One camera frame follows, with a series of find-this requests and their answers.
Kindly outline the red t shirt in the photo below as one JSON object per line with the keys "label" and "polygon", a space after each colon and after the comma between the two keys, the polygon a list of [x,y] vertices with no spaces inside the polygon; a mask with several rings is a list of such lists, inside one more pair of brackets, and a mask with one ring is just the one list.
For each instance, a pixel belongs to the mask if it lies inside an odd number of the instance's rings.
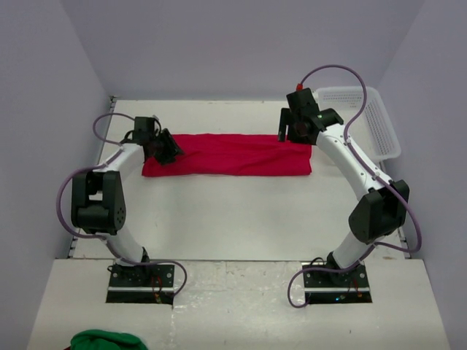
{"label": "red t shirt", "polygon": [[312,147],[281,142],[275,135],[176,134],[174,140],[183,154],[163,166],[154,158],[146,160],[142,176],[308,176],[312,173]]}

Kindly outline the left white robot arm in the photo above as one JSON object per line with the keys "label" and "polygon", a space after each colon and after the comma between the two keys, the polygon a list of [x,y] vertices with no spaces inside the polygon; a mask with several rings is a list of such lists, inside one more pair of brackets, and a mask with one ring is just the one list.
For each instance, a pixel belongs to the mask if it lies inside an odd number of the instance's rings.
{"label": "left white robot arm", "polygon": [[169,130],[156,116],[135,117],[133,129],[117,150],[90,170],[71,177],[71,221],[85,233],[100,240],[116,258],[116,266],[126,269],[126,278],[135,286],[146,285],[152,276],[152,262],[126,226],[127,208],[124,180],[140,165],[154,160],[161,166],[172,164],[184,154]]}

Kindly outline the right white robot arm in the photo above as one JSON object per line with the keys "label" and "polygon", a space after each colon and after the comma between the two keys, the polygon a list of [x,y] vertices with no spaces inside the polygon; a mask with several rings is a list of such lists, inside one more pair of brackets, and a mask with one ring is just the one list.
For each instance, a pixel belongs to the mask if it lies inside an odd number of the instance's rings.
{"label": "right white robot arm", "polygon": [[287,95],[287,103],[281,111],[278,139],[310,144],[324,152],[358,201],[348,217],[349,233],[324,266],[312,273],[340,287],[384,237],[405,223],[402,201],[409,198],[409,186],[403,180],[393,181],[364,155],[341,116],[334,109],[321,110],[309,88],[297,87]]}

